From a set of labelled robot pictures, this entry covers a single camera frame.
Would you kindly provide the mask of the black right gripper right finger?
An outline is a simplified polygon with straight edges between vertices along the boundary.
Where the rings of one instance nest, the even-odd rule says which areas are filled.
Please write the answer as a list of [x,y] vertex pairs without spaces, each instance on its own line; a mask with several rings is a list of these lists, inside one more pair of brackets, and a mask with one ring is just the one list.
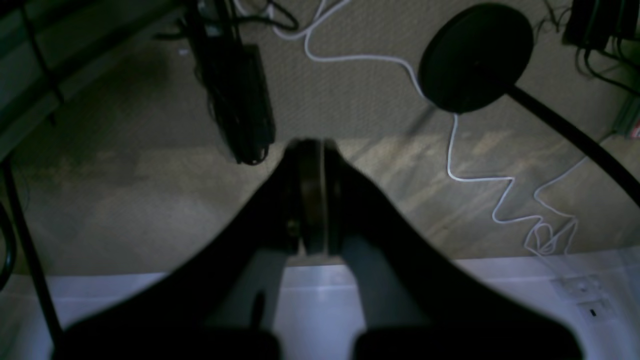
[[323,143],[327,239],[358,285],[354,360],[581,360],[567,326],[462,271],[414,230],[336,142]]

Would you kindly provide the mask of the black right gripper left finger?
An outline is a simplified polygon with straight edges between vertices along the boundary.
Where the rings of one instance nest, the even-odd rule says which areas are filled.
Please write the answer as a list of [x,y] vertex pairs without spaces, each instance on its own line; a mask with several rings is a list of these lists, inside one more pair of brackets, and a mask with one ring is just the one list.
[[55,360],[279,360],[271,331],[290,256],[321,251],[321,143],[291,142],[206,248],[67,328]]

